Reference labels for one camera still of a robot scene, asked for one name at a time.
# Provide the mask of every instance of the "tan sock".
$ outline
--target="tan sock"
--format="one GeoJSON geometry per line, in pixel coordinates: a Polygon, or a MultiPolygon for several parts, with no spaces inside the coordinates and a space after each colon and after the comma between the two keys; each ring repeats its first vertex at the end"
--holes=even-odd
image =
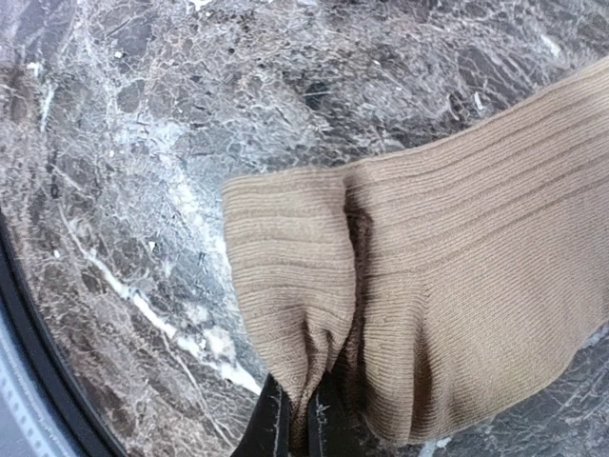
{"type": "Polygon", "coordinates": [[[372,430],[442,437],[546,387],[609,318],[609,59],[444,141],[232,180],[224,202],[295,440],[347,336],[372,430]]]}

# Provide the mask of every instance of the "marble surface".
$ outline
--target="marble surface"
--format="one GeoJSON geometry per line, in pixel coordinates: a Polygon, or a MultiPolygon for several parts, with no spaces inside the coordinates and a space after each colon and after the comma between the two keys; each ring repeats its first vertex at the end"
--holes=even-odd
{"type": "MultiPolygon", "coordinates": [[[[609,54],[609,0],[0,0],[0,206],[53,335],[133,456],[226,456],[265,377],[228,177],[460,131],[609,54]]],[[[604,456],[609,338],[424,447],[604,456]]]]}

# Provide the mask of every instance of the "knit fabric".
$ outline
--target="knit fabric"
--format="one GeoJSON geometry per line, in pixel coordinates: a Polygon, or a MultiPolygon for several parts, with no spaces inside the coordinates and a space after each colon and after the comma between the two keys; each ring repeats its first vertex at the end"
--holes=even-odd
{"type": "Polygon", "coordinates": [[[546,387],[609,318],[609,59],[422,148],[231,180],[224,204],[295,443],[335,365],[378,436],[443,437],[546,387]]]}

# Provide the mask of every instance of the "black edge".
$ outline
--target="black edge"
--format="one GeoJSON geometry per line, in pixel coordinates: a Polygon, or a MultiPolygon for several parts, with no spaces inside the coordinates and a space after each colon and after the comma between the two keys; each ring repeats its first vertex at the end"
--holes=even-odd
{"type": "Polygon", "coordinates": [[[0,294],[6,303],[1,309],[19,349],[47,396],[69,438],[83,456],[122,457],[126,453],[112,435],[95,407],[81,389],[49,329],[33,303],[24,275],[10,244],[8,226],[0,209],[0,294]]]}

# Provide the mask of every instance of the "black object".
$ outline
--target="black object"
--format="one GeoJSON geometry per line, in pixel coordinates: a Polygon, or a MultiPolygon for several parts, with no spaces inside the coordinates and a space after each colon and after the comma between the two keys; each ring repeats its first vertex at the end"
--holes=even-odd
{"type": "MultiPolygon", "coordinates": [[[[325,373],[308,403],[310,457],[363,457],[349,426],[332,375],[325,373]]],[[[232,457],[287,457],[291,406],[269,374],[246,433],[232,457]]]]}
{"type": "Polygon", "coordinates": [[[307,414],[311,457],[363,457],[330,373],[324,374],[308,402],[307,414]]]}
{"type": "Polygon", "coordinates": [[[290,410],[287,394],[269,374],[246,434],[232,457],[287,457],[290,410]]]}
{"type": "Polygon", "coordinates": [[[39,387],[77,455],[125,456],[125,451],[69,371],[31,300],[1,212],[0,319],[9,328],[10,338],[18,347],[29,377],[39,387]]]}

